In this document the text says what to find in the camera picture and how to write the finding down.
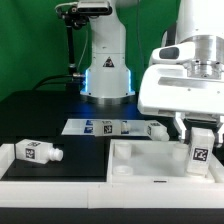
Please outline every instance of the white container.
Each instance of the white container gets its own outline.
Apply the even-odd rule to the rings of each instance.
[[[212,155],[215,136],[212,130],[192,128],[190,155],[186,171],[193,175],[206,175]]]
[[[16,144],[16,158],[46,164],[49,160],[61,161],[63,151],[53,148],[52,143],[24,139]]]
[[[115,145],[114,156],[118,159],[128,160],[131,158],[131,147],[129,142],[119,142]]]
[[[121,135],[129,132],[130,124],[120,120],[93,121],[93,134],[95,136]]]
[[[187,153],[189,151],[189,146],[182,143],[177,143],[173,146],[173,158],[176,161],[185,161],[187,158]]]
[[[3,144],[0,147],[0,179],[15,159],[14,145]]]
[[[167,128],[156,120],[145,121],[146,132],[153,141],[169,141]]]
[[[117,146],[123,143],[130,144],[132,148],[131,158],[128,160],[120,159],[115,154]],[[176,144],[178,142],[111,140],[107,182],[142,184],[142,186],[164,183],[183,185],[214,183],[215,179],[210,171],[205,176],[186,175],[186,161],[177,161],[173,158],[173,149]]]

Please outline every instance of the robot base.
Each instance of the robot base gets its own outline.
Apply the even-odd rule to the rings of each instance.
[[[128,95],[126,97],[121,97],[121,98],[98,98],[98,97],[92,97],[88,95],[81,95],[81,99],[86,102],[101,104],[101,105],[119,105],[119,104],[136,101],[135,95]]]

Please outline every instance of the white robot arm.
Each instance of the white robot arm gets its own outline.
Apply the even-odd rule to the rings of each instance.
[[[142,80],[138,108],[143,114],[174,117],[180,140],[185,118],[215,121],[223,143],[223,0],[182,0],[173,45],[153,51]]]
[[[139,1],[83,0],[56,7],[60,18],[65,21],[68,15],[74,18],[72,22],[69,20],[71,23],[67,27],[79,29],[88,21],[91,24],[92,63],[86,71],[85,88],[80,92],[82,98],[100,104],[119,104],[134,98],[131,72],[125,65],[126,30],[117,17],[116,7],[131,6]],[[65,6],[70,9],[61,13],[61,8]],[[73,58],[70,62],[72,71]]]

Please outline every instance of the black cable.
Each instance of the black cable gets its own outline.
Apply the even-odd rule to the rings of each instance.
[[[42,83],[41,85],[38,86],[41,87],[41,86],[45,86],[45,85],[60,85],[60,84],[66,84],[67,82],[46,82],[46,83]]]
[[[45,82],[52,80],[52,79],[61,79],[61,78],[72,78],[72,75],[54,75],[54,76],[49,76],[47,78],[42,79],[40,82],[38,82],[32,90],[38,89],[40,86],[42,86]]]

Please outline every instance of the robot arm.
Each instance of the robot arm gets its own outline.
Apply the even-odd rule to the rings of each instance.
[[[215,121],[216,142],[218,146],[223,144],[224,24],[220,16],[224,19],[224,15],[221,5],[222,0],[182,0],[174,45],[153,51],[141,84],[140,112],[174,117],[182,142],[189,140],[183,120],[190,118]]]

